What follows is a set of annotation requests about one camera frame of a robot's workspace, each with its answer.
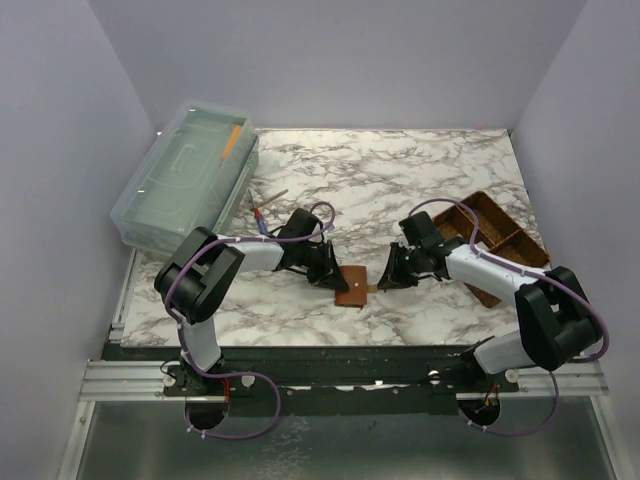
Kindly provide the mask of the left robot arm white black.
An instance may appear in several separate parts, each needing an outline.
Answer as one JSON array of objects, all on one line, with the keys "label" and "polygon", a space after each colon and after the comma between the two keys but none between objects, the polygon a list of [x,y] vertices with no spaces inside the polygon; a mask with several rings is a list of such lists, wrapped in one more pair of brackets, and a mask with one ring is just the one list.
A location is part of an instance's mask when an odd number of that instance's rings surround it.
[{"label": "left robot arm white black", "polygon": [[349,290],[333,246],[324,239],[331,225],[298,208],[273,234],[229,237],[198,227],[166,261],[154,288],[177,322],[181,356],[190,365],[187,382],[197,393],[209,395],[221,385],[214,314],[237,274],[285,270],[316,287]]}]

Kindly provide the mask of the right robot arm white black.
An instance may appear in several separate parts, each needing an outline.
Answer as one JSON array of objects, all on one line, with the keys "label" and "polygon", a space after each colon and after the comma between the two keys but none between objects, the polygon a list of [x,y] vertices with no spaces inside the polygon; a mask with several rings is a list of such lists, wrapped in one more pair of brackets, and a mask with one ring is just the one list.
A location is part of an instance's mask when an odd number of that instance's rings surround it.
[{"label": "right robot arm white black", "polygon": [[417,212],[399,222],[408,242],[390,244],[380,290],[405,289],[427,278],[474,286],[511,305],[518,329],[492,337],[471,350],[460,379],[480,392],[509,369],[554,371],[575,361],[605,335],[573,272],[528,269],[475,246],[460,236],[444,238],[431,217]]}]

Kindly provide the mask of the brown leather card holder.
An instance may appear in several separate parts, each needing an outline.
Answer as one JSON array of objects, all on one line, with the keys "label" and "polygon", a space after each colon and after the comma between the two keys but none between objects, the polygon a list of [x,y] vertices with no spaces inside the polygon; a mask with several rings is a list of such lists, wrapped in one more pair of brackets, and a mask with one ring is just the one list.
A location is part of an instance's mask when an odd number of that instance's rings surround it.
[{"label": "brown leather card holder", "polygon": [[375,284],[368,283],[367,268],[362,265],[345,265],[340,271],[347,282],[349,290],[335,292],[335,305],[345,308],[364,308],[370,294],[376,293]]}]

